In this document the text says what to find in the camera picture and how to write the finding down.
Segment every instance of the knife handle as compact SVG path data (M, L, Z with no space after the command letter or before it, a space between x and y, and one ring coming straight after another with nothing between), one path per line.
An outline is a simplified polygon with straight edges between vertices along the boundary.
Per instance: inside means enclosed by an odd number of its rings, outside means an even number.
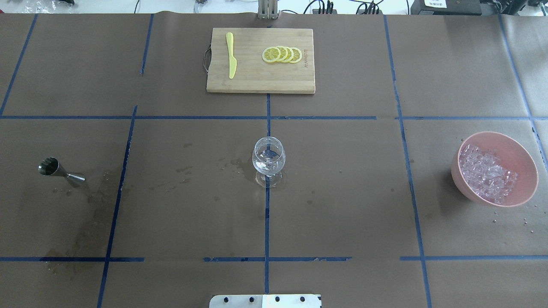
M229 56L233 56L234 35L232 32L226 33L226 44L229 47Z

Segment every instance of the white bracket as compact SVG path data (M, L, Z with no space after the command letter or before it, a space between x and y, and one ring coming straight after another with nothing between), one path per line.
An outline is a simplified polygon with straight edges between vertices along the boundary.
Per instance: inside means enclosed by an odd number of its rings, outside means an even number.
M209 308L322 308L316 294L216 295Z
M278 0L259 0L259 19L278 19Z

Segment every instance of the bowl rim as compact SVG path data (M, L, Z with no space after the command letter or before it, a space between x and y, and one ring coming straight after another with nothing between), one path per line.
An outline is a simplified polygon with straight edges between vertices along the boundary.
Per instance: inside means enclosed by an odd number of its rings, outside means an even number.
M514 141L519 147L521 147L521 149L523 149L525 151L525 153L527 153L527 156L531 159L531 161L533 162L533 166L535 167L535 176L536 176L536 180L535 180L535 189L533 190L533 193L523 202L521 203L517 203L517 204L513 204L511 206L505 206L505 205L502 205L502 204L496 204L496 203L493 203L491 201L487 201L485 200L484 198L482 198L480 195L478 195L471 187L470 185L468 185L468 182L466 181L466 179L464 178L463 176L463 172L462 170L460 169L460 160L459 160L459 157L460 157L460 153L461 151L463 150L463 147L465 145L465 143L470 140L471 138L473 138L474 136L476 135L479 135L479 134L496 134L496 135L501 135L503 137L506 137L512 141ZM456 153L456 159L457 159L457 168L458 168L458 171L459 171L459 177L463 180L464 184L466 184L466 187L468 187L468 189L475 195L477 196L478 198L480 198L482 201L488 203L489 205L492 205L492 206L496 206L496 207L502 207L502 208L512 208L512 207L518 207L518 206L521 206L525 203L527 203L529 200L531 200L531 198L533 198L533 196L535 195L535 192L537 190L537 188L539 187L539 170L538 168L536 167L536 164L535 164L535 160L533 159L533 157L531 156L531 154L529 153L529 151L527 151L527 149L525 149L523 147L523 145L521 145L521 143L517 142L514 138L510 137L510 136L507 136L505 134L502 134L502 133L499 133L499 132L491 132L491 131L484 131L484 132L478 132L478 133L474 133L472 135L470 135L468 138L464 139L464 141L460 144L459 146L459 150L458 152Z

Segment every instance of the clear glass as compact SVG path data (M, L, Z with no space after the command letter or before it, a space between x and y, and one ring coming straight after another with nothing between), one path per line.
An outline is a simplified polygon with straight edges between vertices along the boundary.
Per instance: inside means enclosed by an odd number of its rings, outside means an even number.
M262 187L274 187L281 181L286 153L277 138L259 139L253 149L252 161L257 170L257 183Z

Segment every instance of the cutting board handle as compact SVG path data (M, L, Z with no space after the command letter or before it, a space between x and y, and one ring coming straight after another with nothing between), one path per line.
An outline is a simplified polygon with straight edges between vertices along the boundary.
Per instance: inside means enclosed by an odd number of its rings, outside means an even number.
M206 66L206 62L207 62L207 54L209 53L209 63L208 65ZM209 74L209 65L211 64L211 44L209 44L209 47L205 50L205 53L204 53L204 69L205 69L205 73L206 75Z

